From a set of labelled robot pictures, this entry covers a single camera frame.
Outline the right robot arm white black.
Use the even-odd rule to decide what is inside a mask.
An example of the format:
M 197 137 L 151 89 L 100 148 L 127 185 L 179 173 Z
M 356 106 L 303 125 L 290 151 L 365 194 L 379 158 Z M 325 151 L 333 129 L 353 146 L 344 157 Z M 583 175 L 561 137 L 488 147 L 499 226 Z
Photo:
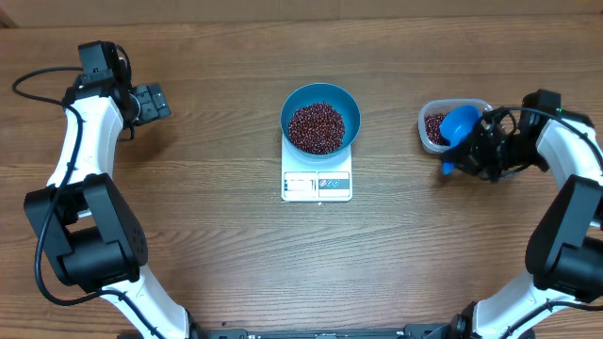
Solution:
M 559 192 L 527 245 L 524 271 L 488 299 L 470 303 L 432 338 L 531 338 L 558 311 L 599 312 L 602 242 L 602 150 L 586 116 L 539 89 L 520 106 L 481 111 L 464 105 L 443 119 L 445 174 L 460 170 L 492 183 L 530 166 L 550 171 Z

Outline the clear plastic bean container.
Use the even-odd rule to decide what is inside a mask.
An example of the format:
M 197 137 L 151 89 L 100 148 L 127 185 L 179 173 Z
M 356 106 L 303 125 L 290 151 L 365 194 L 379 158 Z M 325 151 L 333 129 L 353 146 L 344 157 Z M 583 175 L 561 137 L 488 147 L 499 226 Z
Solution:
M 426 153 L 439 154 L 448 149 L 447 145 L 437 144 L 430 139 L 427 127 L 427 118 L 431 115 L 448 114 L 451 110 L 463 105 L 473 105 L 481 112 L 493 109 L 492 106 L 486 101 L 475 98 L 435 100 L 428 102 L 421 108 L 417 117 L 417 126 L 420 140 Z

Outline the red beans in bowl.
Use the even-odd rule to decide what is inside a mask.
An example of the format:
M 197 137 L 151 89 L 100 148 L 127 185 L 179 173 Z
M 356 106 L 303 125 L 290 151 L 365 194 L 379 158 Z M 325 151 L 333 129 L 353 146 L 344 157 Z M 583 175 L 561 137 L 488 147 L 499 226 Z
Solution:
M 289 139 L 296 148 L 317 155 L 337 151 L 345 135 L 342 115 L 326 102 L 297 109 L 287 128 Z

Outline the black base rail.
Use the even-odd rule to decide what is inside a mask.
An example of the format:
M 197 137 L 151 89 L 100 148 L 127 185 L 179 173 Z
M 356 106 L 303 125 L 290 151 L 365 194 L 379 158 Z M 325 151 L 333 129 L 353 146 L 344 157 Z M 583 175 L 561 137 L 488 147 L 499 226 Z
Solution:
M 361 329 L 344 331 L 246 331 L 199 330 L 190 338 L 200 339 L 449 339 L 477 338 L 477 334 L 454 332 L 449 324 L 414 324 L 402 329 Z

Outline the white digital kitchen scale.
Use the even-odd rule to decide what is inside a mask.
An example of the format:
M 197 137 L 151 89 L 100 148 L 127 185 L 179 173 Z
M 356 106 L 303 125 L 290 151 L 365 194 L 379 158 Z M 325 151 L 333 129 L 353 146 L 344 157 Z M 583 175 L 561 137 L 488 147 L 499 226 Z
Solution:
M 351 147 L 336 155 L 303 153 L 282 136 L 281 198 L 285 202 L 349 202 Z

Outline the red adzuki beans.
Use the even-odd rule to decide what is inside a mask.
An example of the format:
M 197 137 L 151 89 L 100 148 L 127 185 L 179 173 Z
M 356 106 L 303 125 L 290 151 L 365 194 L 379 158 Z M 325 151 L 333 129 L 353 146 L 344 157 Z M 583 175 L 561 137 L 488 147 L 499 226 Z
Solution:
M 440 125 L 447 113 L 426 115 L 424 118 L 425 130 L 429 141 L 438 146 L 448 146 L 449 142 L 442 136 Z

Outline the blue plastic measuring scoop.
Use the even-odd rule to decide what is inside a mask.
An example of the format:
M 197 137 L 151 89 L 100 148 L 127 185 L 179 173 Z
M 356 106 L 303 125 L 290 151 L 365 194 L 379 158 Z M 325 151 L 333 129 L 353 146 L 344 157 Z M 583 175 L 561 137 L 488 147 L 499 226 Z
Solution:
M 442 136 L 449 142 L 448 149 L 472 136 L 475 125 L 480 121 L 481 111 L 473 105 L 463 105 L 451 110 L 440 125 Z

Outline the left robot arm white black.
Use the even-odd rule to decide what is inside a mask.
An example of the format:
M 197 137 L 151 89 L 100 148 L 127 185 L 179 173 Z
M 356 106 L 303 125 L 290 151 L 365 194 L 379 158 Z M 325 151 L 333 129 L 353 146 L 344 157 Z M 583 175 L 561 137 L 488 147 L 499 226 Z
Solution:
M 165 95 L 158 84 L 133 86 L 118 44 L 89 42 L 78 54 L 78 75 L 57 103 L 67 118 L 57 167 L 45 188 L 24 198 L 38 238 L 36 284 L 59 306 L 105 299 L 139 338 L 201 338 L 149 268 L 145 234 L 112 180 L 120 133 L 167 118 Z

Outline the blue metal bowl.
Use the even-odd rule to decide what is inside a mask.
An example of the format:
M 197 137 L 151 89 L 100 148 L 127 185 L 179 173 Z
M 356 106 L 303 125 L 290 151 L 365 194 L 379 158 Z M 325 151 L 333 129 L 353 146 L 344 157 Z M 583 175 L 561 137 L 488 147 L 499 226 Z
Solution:
M 331 83 L 311 83 L 294 90 L 280 114 L 283 144 L 316 161 L 350 149 L 361 126 L 362 112 L 356 100 Z

